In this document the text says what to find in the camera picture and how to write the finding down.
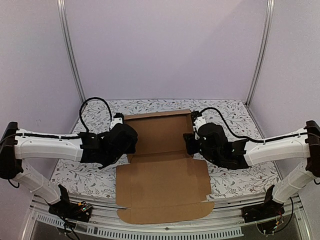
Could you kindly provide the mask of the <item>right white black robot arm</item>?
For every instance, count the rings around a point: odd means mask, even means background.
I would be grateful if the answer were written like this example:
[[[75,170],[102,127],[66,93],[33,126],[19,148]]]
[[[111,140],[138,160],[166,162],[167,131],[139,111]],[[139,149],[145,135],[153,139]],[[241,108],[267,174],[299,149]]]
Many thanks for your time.
[[[258,208],[262,218],[269,218],[278,210],[278,205],[320,176],[320,127],[313,120],[287,135],[260,140],[238,136],[237,141],[228,141],[222,126],[198,117],[193,132],[183,134],[183,139],[189,155],[200,154],[208,162],[228,170],[247,169],[270,161],[303,159],[270,188],[267,200]]]

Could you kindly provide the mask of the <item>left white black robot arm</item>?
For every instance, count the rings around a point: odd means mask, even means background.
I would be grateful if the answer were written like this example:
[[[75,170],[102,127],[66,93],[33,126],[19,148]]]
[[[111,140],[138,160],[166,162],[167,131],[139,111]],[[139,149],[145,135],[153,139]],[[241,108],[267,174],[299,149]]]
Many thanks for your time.
[[[27,131],[12,121],[0,140],[0,177],[22,184],[63,217],[70,217],[75,210],[66,188],[51,183],[26,159],[65,159],[105,168],[115,164],[122,155],[133,154],[137,141],[138,133],[125,123],[116,123],[110,131],[99,134],[54,135]]]

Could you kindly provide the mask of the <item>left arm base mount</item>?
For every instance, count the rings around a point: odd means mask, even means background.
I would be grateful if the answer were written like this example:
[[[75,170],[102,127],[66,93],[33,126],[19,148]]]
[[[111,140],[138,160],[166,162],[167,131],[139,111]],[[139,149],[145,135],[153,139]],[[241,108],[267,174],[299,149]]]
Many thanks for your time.
[[[92,215],[93,205],[85,201],[78,203],[61,200],[55,204],[49,204],[49,213],[62,219],[88,223]]]

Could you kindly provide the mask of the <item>brown cardboard box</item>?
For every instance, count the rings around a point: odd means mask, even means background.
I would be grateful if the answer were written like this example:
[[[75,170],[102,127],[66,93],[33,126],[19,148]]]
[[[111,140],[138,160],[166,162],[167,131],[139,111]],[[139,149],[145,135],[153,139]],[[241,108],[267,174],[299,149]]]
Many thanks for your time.
[[[193,132],[188,109],[127,115],[137,132],[135,153],[116,167],[118,217],[128,224],[163,224],[200,219],[215,204],[207,163],[187,153],[184,134]]]

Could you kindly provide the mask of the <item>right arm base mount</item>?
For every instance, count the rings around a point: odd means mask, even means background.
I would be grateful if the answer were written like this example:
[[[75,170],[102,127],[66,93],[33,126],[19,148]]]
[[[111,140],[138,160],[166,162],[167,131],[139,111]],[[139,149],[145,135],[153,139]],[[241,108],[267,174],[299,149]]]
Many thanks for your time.
[[[273,220],[257,224],[257,229],[264,235],[272,235],[275,233],[280,224],[280,221],[276,220],[276,217],[282,218],[282,214],[284,213],[284,204],[279,204],[273,201],[271,203],[245,206],[241,209],[241,216],[245,223],[258,222],[273,218]]]

